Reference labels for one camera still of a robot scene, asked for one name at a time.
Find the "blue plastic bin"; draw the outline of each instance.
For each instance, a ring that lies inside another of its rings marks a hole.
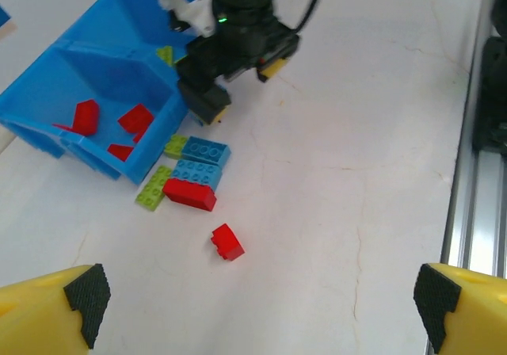
[[[141,183],[188,112],[176,71],[156,49],[173,46],[177,59],[193,36],[171,32],[167,18],[157,0],[98,0],[0,95],[0,124],[57,158]],[[71,126],[75,106],[89,99],[101,108],[97,134],[53,126]],[[139,103],[154,121],[135,144],[117,120]],[[107,152],[112,143],[134,147],[127,161]]]

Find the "lime green lego brick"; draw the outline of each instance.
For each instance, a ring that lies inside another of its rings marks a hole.
[[[157,49],[157,56],[167,63],[168,66],[173,66],[173,48],[165,46]]]
[[[162,199],[164,199],[162,189],[169,179],[171,172],[172,170],[169,167],[160,166],[143,187],[141,193],[136,197],[135,202],[150,211],[155,211],[160,202],[162,202]]]
[[[164,155],[172,159],[181,159],[181,152],[188,140],[189,138],[185,136],[172,135],[164,148]]]

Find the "white tabletop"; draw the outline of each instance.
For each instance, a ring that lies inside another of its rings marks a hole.
[[[323,0],[280,76],[233,82],[222,124],[183,123],[231,146],[211,213],[145,211],[128,181],[16,139],[0,284],[104,264],[96,354],[422,353],[412,293],[440,255],[479,1]],[[222,223],[233,262],[209,240]]]

